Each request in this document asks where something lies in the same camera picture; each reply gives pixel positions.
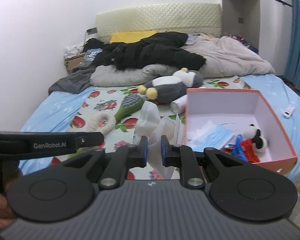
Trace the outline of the left hand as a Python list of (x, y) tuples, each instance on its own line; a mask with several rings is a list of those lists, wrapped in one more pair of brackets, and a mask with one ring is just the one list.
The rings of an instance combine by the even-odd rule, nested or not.
[(5, 229), (15, 221), (15, 214), (12, 212), (6, 199), (6, 192), (10, 185), (22, 177), (22, 172), (14, 163), (6, 162), (2, 167), (4, 193), (0, 193), (0, 230)]

